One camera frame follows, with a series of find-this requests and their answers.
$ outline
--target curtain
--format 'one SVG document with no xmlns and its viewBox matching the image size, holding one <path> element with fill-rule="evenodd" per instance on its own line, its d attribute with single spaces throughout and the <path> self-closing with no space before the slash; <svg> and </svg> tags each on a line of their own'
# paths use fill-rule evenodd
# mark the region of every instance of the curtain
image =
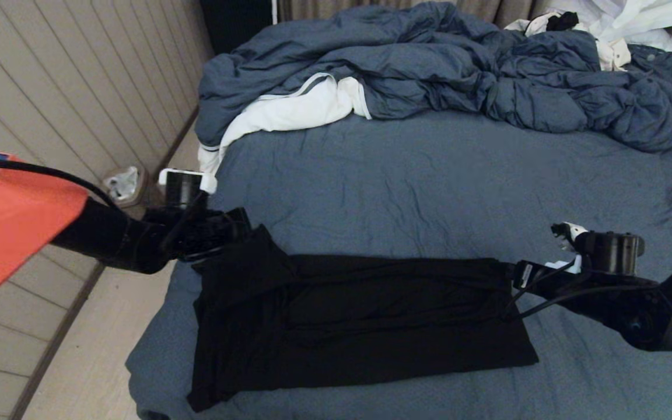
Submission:
<svg viewBox="0 0 672 420">
<path fill-rule="evenodd" d="M 277 0 L 280 21 L 328 19 L 336 12 L 363 5 L 410 8 L 427 0 Z M 457 0 L 458 8 L 499 27 L 515 19 L 528 19 L 536 0 Z"/>
</svg>

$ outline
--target wall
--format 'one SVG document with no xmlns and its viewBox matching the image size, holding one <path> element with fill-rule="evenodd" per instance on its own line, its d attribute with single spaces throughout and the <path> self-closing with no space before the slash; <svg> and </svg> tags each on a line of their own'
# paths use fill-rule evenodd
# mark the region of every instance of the wall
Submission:
<svg viewBox="0 0 672 420">
<path fill-rule="evenodd" d="M 155 170 L 210 56 L 197 0 L 0 0 L 0 151 L 94 183 Z M 48 246 L 0 287 L 0 418 L 95 263 Z"/>
</svg>

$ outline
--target wooden floor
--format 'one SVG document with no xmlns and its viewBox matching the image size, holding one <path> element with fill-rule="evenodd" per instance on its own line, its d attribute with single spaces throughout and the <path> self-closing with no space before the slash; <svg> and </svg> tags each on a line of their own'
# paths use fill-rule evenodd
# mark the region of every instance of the wooden floor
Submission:
<svg viewBox="0 0 672 420">
<path fill-rule="evenodd" d="M 160 309 L 175 263 L 147 276 L 105 269 L 27 408 L 24 420 L 135 420 L 126 357 Z"/>
</svg>

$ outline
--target mattress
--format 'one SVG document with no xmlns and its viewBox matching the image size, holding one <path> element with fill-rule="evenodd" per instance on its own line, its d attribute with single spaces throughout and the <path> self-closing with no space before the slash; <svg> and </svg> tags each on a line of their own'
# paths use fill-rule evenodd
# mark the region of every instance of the mattress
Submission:
<svg viewBox="0 0 672 420">
<path fill-rule="evenodd" d="M 672 94 L 672 54 L 641 47 L 632 56 L 630 71 Z M 549 231 L 569 221 L 639 234 L 646 252 L 638 274 L 662 281 L 672 273 L 672 146 L 642 152 L 602 132 L 534 131 L 459 111 L 350 115 L 248 134 L 229 146 L 216 178 L 209 205 L 245 207 L 288 254 L 570 260 Z M 536 365 L 248 391 L 194 413 L 186 396 L 200 290 L 200 276 L 179 263 L 126 362 L 144 419 L 672 418 L 672 353 L 635 350 L 557 306 L 525 319 Z M 519 308 L 540 302 L 524 296 Z"/>
</svg>

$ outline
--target orange cloth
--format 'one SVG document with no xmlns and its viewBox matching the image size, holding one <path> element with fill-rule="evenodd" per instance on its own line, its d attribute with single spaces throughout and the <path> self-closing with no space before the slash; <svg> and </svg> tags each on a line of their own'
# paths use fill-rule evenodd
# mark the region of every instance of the orange cloth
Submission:
<svg viewBox="0 0 672 420">
<path fill-rule="evenodd" d="M 69 226 L 87 198 L 61 178 L 0 169 L 0 284 Z"/>
</svg>

